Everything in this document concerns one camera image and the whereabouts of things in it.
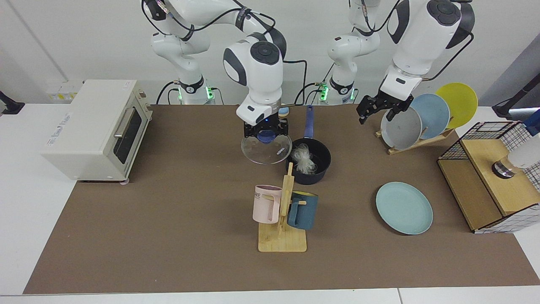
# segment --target oven window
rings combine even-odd
[[[133,143],[135,142],[135,137],[137,136],[137,132],[139,131],[139,127],[142,122],[143,120],[135,109],[135,113],[133,113],[133,117],[131,118],[126,134],[124,137],[116,140],[113,152],[122,164],[126,163],[127,156],[131,151]]]

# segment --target white table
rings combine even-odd
[[[538,303],[540,286],[389,288],[273,292],[24,295],[22,292],[74,181],[39,155],[64,104],[27,104],[18,115],[0,117],[0,303]],[[499,121],[479,108],[473,122]],[[536,273],[540,273],[540,225],[516,233]]]

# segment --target wooden mug stand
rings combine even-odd
[[[287,224],[287,212],[291,205],[293,186],[293,163],[289,163],[287,175],[283,177],[278,222],[259,223],[260,252],[305,252],[307,250],[306,231]],[[306,202],[300,201],[299,204],[306,204]]]
[[[426,130],[428,128],[424,128],[422,130],[422,134],[420,136],[422,136]],[[395,147],[390,147],[390,149],[388,149],[388,154],[389,155],[394,155],[394,154],[397,154],[397,153],[400,153],[400,152],[403,152],[403,151],[407,151],[407,150],[412,150],[414,148],[418,148],[418,147],[421,147],[421,146],[424,146],[426,144],[430,144],[430,143],[434,143],[434,142],[438,142],[438,141],[441,141],[441,140],[444,140],[446,139],[450,134],[452,134],[452,132],[454,132],[455,129],[446,129],[443,133],[439,134],[438,136],[435,136],[433,138],[430,138],[428,140],[423,140],[423,139],[419,139],[415,144],[413,144],[412,146],[410,146],[409,148],[407,149],[403,149],[403,150],[398,150],[396,149]],[[377,131],[375,132],[375,136],[377,137],[382,137],[382,133],[381,131]]]

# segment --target light blue plate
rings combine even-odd
[[[382,186],[377,192],[376,204],[382,219],[401,233],[426,232],[433,222],[428,199],[406,183],[391,182]]]
[[[420,136],[423,140],[433,138],[443,133],[450,121],[450,109],[444,99],[435,94],[422,94],[410,104],[422,119],[422,126],[428,128]]]

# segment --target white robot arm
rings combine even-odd
[[[411,92],[445,49],[471,35],[474,12],[459,0],[406,0],[396,7],[398,25],[391,37],[397,43],[392,64],[375,97],[365,96],[356,108],[360,123],[382,109],[392,109],[387,118],[406,111]]]
[[[283,58],[278,47],[253,33],[227,49],[223,55],[227,75],[247,86],[249,93],[237,109],[237,115],[255,126],[281,105]]]
[[[258,17],[266,15],[252,11],[237,0],[143,0],[143,3],[146,3],[157,28],[163,30],[153,35],[152,48],[175,67],[182,104],[205,104],[209,101],[206,79],[197,61],[189,55],[208,50],[210,39],[201,30],[210,24],[231,24],[247,34],[261,33],[260,40],[275,44],[281,58],[285,56],[287,43],[283,35]],[[256,64],[246,64],[246,69],[258,68]],[[273,81],[282,81],[282,68],[280,77]],[[252,88],[258,88],[257,85],[248,87],[250,92]]]
[[[328,48],[328,56],[335,62],[327,91],[321,94],[320,100],[327,104],[343,104],[350,100],[354,91],[354,78],[358,68],[354,58],[375,51],[380,44],[378,32],[370,30],[365,18],[368,14],[373,20],[377,17],[381,0],[351,0],[349,22],[353,32],[334,38]]]

